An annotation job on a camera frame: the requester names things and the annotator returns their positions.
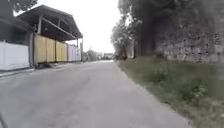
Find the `sky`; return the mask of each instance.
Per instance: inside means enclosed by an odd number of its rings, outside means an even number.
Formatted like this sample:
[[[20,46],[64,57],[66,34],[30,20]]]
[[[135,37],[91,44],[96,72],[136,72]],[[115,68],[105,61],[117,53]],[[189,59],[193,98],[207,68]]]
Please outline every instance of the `sky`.
[[[110,36],[120,18],[118,0],[39,0],[37,6],[42,4],[73,15],[84,35],[84,51],[114,52]]]

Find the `metal roof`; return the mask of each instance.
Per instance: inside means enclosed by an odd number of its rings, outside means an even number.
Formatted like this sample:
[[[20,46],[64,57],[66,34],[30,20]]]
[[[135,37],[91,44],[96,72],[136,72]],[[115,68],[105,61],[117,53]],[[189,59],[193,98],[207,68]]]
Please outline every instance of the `metal roof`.
[[[1,17],[0,16],[0,22],[6,23],[8,25],[12,25],[16,28],[19,28],[21,30],[25,30],[25,31],[34,31],[35,29],[33,27],[31,27],[29,24],[27,24],[26,22],[15,18],[15,17]]]
[[[22,19],[23,21],[29,22],[30,20],[34,19],[34,16],[41,16],[41,15],[47,15],[47,16],[53,16],[58,19],[64,20],[68,23],[68,25],[72,28],[72,35],[76,37],[76,39],[82,38],[83,35],[79,31],[79,28],[71,14],[68,14],[66,12],[41,5],[36,8],[33,8],[27,12],[24,12],[17,16],[18,18]]]

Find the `road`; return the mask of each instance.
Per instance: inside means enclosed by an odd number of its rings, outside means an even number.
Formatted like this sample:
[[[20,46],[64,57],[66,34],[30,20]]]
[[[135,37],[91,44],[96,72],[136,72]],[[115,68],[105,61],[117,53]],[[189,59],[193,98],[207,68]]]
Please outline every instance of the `road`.
[[[112,61],[0,79],[0,111],[9,128],[190,127]]]

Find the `grass verge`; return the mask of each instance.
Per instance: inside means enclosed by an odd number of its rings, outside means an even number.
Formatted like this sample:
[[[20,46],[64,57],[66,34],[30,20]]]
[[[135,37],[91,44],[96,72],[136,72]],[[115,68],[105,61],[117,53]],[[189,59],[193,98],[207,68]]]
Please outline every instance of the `grass verge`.
[[[195,128],[224,127],[224,81],[216,67],[152,58],[120,61],[119,66],[160,101],[189,118]]]

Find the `white wall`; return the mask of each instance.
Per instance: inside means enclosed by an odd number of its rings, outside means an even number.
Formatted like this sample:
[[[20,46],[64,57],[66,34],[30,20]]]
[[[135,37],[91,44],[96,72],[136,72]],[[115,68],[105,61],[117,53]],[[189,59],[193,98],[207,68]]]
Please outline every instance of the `white wall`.
[[[81,50],[74,45],[68,45],[68,61],[81,61]]]
[[[13,70],[29,66],[28,46],[0,41],[0,70]]]

